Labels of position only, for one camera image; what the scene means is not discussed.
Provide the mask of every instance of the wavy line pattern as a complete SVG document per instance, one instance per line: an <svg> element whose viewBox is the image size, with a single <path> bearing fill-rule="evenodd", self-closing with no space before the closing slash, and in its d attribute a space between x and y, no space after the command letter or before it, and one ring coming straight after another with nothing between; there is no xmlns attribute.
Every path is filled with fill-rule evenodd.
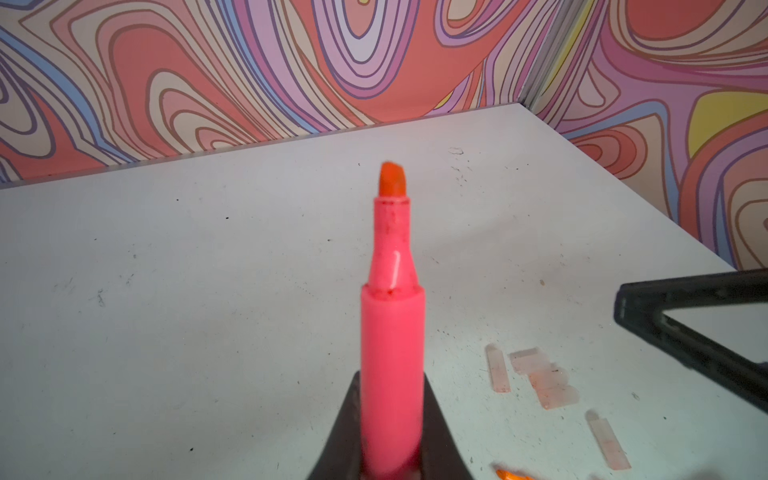
<svg viewBox="0 0 768 480"><path fill-rule="evenodd" d="M768 2L586 3L532 110L731 265L768 266Z"/></svg>
<svg viewBox="0 0 768 480"><path fill-rule="evenodd" d="M0 182L515 101L560 0L0 0Z"/></svg>

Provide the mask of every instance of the wall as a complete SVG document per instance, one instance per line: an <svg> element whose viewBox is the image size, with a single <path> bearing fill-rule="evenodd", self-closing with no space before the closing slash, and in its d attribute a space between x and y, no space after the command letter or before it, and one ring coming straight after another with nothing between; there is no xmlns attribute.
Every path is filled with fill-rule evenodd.
<svg viewBox="0 0 768 480"><path fill-rule="evenodd" d="M725 261L768 266L766 0L587 0L532 110Z"/></svg>
<svg viewBox="0 0 768 480"><path fill-rule="evenodd" d="M560 0L0 0L0 182L515 101Z"/></svg>

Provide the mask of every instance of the orange object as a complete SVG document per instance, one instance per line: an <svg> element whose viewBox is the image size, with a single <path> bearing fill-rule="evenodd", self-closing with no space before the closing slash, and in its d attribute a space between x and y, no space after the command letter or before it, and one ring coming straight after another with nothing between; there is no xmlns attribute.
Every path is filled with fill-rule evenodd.
<svg viewBox="0 0 768 480"><path fill-rule="evenodd" d="M406 195L406 173L398 164L384 162L379 175L380 197L404 197Z"/></svg>
<svg viewBox="0 0 768 480"><path fill-rule="evenodd" d="M520 475L515 475L506 470L496 470L496 475L498 475L501 480L533 480L531 477L521 477Z"/></svg>

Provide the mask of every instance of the white table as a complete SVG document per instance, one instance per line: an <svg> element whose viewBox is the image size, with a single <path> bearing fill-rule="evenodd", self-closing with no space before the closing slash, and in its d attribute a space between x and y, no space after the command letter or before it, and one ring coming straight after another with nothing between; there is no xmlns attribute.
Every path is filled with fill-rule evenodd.
<svg viewBox="0 0 768 480"><path fill-rule="evenodd" d="M622 283L730 268L520 105L0 191L0 478L304 478L359 368L384 160L477 480L764 478L768 415L612 320ZM750 312L694 327L759 356ZM541 347L581 402L547 412L511 369L493 393L490 342Z"/></svg>

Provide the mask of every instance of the pink highlighter body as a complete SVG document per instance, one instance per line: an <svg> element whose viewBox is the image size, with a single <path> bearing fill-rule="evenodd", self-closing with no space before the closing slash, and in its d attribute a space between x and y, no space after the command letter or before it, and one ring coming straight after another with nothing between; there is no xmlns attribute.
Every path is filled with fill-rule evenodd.
<svg viewBox="0 0 768 480"><path fill-rule="evenodd" d="M400 176L402 189L385 184ZM360 428L366 477L389 480L419 466L426 298L411 255L402 168L384 164L380 182L371 271L360 295Z"/></svg>

